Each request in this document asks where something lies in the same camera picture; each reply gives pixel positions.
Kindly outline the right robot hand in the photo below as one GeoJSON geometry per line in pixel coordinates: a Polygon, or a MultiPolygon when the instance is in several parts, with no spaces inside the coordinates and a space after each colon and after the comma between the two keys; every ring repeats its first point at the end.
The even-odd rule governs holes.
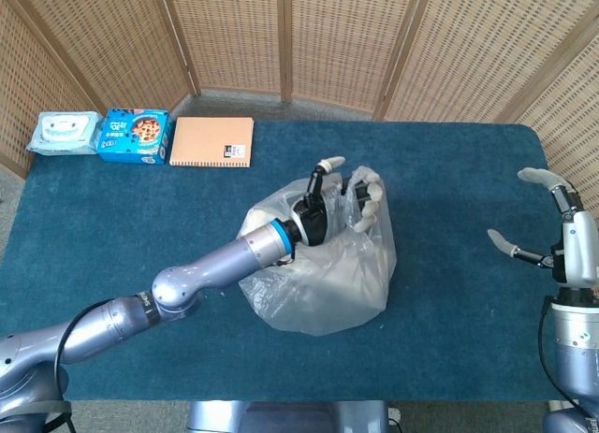
{"type": "Polygon", "coordinates": [[[525,251],[489,229],[494,246],[506,255],[550,269],[553,279],[565,288],[591,289],[598,284],[598,228],[591,213],[584,209],[575,186],[547,169],[524,167],[520,180],[539,184],[552,195],[561,218],[561,239],[548,254],[525,251]]]}

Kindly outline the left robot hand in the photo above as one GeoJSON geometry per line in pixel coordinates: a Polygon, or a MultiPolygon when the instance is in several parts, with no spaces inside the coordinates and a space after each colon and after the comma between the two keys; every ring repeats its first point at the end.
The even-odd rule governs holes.
{"type": "Polygon", "coordinates": [[[344,157],[334,156],[314,167],[306,192],[291,208],[296,242],[319,246],[346,228],[361,234],[376,223],[385,195],[381,177],[361,166],[344,178],[334,171],[344,162],[344,157]]]}

